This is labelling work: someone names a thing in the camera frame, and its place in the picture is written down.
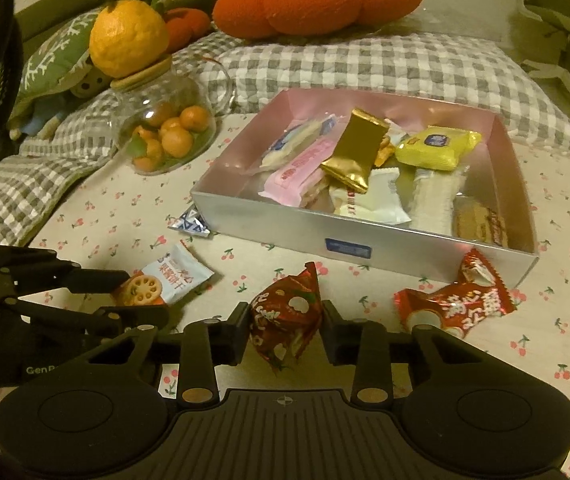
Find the clear blue biscuit packet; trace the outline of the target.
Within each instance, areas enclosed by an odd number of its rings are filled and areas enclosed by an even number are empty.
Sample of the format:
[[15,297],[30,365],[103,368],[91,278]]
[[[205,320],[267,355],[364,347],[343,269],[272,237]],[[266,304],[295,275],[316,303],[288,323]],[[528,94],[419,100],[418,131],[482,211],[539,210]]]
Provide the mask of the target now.
[[256,170],[258,172],[274,171],[283,167],[309,148],[319,136],[328,134],[335,127],[336,122],[337,117],[331,114],[321,118],[307,119],[292,126],[262,154]]

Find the yellow cracker snack bag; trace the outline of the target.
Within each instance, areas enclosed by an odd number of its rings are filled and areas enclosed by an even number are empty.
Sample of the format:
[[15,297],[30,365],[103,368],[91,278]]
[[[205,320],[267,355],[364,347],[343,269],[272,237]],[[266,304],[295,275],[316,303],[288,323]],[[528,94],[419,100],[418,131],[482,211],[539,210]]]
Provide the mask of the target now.
[[429,126],[403,139],[396,148],[398,162],[417,168],[452,171],[476,148],[483,136],[460,128]]

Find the white orange lotus packet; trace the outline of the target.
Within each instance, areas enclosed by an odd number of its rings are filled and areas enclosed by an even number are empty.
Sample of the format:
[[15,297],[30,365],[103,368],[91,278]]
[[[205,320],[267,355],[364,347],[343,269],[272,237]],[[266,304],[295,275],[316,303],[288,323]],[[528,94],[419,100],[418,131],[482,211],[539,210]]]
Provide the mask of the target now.
[[212,276],[212,270],[183,243],[178,243],[136,271],[111,296],[121,307],[171,307]]

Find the monkey plush toy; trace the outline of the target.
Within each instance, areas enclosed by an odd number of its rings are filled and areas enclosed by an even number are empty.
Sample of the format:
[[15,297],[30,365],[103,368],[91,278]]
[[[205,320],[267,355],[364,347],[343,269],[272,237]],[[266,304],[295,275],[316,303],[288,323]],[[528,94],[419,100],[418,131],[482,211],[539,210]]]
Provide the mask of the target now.
[[70,89],[70,92],[81,100],[93,99],[94,96],[107,89],[111,81],[111,77],[92,66],[83,79]]

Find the large orange citrus fruit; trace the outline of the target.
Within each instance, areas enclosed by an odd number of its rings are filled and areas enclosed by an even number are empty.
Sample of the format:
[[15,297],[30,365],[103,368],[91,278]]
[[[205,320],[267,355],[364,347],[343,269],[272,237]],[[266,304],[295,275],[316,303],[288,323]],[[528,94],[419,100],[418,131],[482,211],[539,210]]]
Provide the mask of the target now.
[[156,10],[142,0],[117,0],[97,15],[88,53],[96,68],[121,79],[155,63],[168,46],[166,24]]

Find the gold foil snack packet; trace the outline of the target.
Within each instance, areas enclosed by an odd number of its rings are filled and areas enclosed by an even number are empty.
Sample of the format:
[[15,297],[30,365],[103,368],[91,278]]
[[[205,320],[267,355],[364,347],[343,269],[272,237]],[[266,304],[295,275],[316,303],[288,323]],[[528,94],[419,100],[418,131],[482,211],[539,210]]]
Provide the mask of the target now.
[[369,189],[374,159],[388,128],[384,119],[354,108],[333,154],[322,162],[321,169],[347,188],[364,194]]

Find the small orange yellow packet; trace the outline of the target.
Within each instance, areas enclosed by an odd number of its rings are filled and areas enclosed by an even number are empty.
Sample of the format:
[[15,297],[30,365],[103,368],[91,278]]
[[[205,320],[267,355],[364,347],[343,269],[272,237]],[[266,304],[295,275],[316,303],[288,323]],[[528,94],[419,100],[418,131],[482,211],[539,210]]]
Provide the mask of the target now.
[[390,136],[383,136],[374,159],[374,167],[381,168],[395,152],[396,146],[391,142]]

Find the small blue silver candy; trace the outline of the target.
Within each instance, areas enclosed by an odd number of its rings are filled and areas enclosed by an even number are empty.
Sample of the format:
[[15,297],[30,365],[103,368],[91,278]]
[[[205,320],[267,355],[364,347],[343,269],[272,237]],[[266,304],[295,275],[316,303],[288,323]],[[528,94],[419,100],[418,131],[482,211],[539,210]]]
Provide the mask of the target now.
[[170,224],[169,228],[189,236],[208,238],[211,235],[209,226],[195,205],[184,211],[177,220]]

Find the white cream snack packet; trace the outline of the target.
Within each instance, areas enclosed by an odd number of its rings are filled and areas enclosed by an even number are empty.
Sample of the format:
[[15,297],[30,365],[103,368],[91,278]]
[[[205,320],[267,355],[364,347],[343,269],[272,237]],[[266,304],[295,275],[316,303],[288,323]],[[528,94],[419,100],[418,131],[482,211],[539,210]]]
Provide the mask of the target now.
[[398,226],[411,221],[402,206],[397,188],[398,168],[374,169],[370,173],[369,189],[357,193],[345,185],[331,185],[329,197],[334,214]]

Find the clear white cake packet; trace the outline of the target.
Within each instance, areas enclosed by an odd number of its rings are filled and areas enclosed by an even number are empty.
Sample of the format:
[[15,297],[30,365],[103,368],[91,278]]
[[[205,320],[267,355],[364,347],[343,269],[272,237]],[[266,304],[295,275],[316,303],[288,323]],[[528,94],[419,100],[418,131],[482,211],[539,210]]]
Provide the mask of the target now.
[[467,172],[466,168],[416,170],[410,205],[412,230],[452,236],[453,202],[463,188]]

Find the dark red candy packet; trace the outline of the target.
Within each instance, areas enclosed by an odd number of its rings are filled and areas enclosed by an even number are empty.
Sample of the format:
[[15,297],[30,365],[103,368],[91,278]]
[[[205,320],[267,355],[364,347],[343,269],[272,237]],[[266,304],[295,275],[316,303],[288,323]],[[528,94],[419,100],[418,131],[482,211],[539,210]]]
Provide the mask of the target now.
[[273,370],[281,370],[287,356],[298,360],[323,320],[314,263],[264,289],[250,303],[250,314],[250,341]]

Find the cherry print tablecloth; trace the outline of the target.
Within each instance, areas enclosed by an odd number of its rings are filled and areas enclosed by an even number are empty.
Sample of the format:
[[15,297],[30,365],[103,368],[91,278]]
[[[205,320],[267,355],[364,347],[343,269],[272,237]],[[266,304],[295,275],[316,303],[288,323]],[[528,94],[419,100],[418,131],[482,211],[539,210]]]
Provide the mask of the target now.
[[[78,186],[35,234],[33,245],[94,269],[135,271],[183,243],[215,275],[178,307],[180,324],[227,316],[268,284],[299,272],[301,252],[215,235],[189,238],[172,223],[186,211],[189,191],[247,125],[224,118],[218,140],[187,167],[143,177],[121,158]],[[468,342],[532,374],[570,399],[570,158],[516,148],[536,222],[539,260],[512,292],[515,311],[473,327]],[[564,464],[570,477],[570,455]]]

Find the small brown biscuit packet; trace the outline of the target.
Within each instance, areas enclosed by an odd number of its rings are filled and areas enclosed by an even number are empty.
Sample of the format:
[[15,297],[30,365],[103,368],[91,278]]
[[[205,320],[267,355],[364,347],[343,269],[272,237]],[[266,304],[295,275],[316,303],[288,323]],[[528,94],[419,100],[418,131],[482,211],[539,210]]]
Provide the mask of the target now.
[[459,196],[454,200],[453,234],[463,240],[509,246],[503,217],[471,197]]

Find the red white candy packet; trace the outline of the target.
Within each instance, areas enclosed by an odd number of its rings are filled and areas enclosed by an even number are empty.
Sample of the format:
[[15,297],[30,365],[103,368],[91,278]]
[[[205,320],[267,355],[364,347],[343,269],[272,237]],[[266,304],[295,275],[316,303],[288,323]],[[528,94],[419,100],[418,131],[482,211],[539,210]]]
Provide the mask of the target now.
[[434,326],[459,338],[487,318],[501,318],[515,310],[501,276],[476,248],[463,257],[452,283],[436,292],[399,290],[395,304],[407,330]]

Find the pink wafer packet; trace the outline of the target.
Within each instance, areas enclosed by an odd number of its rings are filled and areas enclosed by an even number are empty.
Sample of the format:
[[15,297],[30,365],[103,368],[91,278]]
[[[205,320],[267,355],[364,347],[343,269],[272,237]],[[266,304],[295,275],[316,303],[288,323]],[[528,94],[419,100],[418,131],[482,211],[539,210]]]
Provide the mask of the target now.
[[323,178],[320,166],[333,154],[336,143],[337,139],[332,136],[318,138],[291,162],[274,171],[258,195],[284,206],[299,207],[303,185],[306,182],[316,184]]

